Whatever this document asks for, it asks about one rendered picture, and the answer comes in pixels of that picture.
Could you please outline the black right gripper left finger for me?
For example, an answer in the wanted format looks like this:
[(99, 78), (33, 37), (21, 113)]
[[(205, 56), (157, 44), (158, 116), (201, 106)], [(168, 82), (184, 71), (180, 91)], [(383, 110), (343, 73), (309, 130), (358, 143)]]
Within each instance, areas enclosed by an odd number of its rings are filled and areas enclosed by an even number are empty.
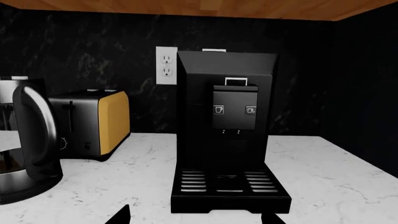
[(114, 216), (112, 216), (105, 224), (130, 224), (131, 213), (129, 205), (123, 206)]

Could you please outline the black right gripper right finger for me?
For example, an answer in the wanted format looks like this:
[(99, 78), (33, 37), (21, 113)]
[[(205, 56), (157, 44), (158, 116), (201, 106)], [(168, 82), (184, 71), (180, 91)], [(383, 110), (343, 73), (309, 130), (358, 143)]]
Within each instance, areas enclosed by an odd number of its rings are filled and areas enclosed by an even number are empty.
[(274, 213), (263, 213), (261, 214), (262, 224), (286, 224), (281, 218)]

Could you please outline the black glass electric kettle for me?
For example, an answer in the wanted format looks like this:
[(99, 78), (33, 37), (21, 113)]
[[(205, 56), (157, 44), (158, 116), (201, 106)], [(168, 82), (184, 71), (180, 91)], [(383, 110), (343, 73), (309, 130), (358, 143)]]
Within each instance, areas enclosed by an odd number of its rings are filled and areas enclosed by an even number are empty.
[(0, 77), (0, 112), (21, 145), (0, 152), (0, 205), (6, 205), (50, 190), (63, 172), (60, 135), (43, 79)]

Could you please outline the silver and yellow toaster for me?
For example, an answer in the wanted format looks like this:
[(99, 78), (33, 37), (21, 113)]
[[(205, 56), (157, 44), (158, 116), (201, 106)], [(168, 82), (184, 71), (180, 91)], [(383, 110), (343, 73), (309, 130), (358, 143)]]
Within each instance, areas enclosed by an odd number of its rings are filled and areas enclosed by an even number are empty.
[(54, 95), (62, 159), (104, 162), (130, 136), (129, 98), (121, 90), (82, 90)]

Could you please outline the black coffee machine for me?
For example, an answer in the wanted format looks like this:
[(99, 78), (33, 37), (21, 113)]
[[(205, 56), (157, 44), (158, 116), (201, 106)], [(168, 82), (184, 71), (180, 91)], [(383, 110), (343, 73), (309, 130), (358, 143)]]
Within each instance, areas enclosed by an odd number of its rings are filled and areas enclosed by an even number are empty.
[(177, 53), (177, 163), (172, 213), (287, 214), (266, 166), (276, 54)]

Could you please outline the wooden overhead cabinet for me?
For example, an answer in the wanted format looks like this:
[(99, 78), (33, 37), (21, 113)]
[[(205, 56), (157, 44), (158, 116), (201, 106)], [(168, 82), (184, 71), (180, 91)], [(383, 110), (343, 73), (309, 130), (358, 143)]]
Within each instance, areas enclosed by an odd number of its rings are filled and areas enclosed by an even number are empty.
[(0, 0), (17, 9), (339, 21), (398, 0)]

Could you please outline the white wall power outlet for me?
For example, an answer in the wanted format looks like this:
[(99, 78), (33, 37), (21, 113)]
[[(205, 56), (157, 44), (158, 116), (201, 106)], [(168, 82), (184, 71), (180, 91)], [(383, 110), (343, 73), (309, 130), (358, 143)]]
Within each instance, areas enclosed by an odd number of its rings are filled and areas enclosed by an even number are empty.
[(177, 84), (177, 47), (155, 47), (156, 84)]

